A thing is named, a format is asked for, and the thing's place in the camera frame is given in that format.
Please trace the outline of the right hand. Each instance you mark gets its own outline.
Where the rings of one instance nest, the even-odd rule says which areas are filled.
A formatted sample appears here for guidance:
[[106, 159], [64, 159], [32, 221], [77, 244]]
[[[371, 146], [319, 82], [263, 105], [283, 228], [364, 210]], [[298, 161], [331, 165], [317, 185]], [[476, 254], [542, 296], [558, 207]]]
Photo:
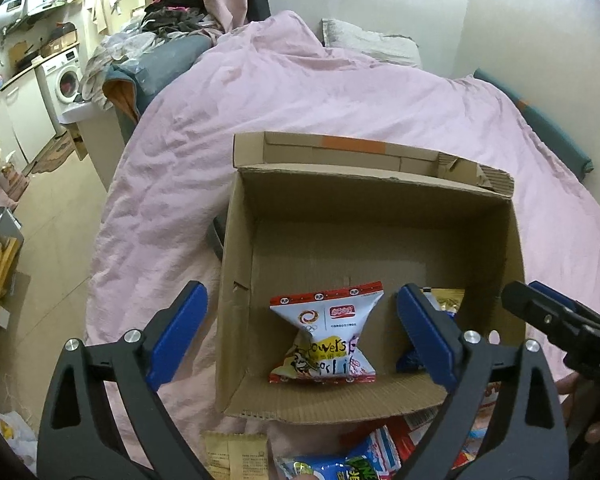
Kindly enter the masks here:
[[570, 446], [600, 442], [600, 387], [573, 372], [556, 382]]

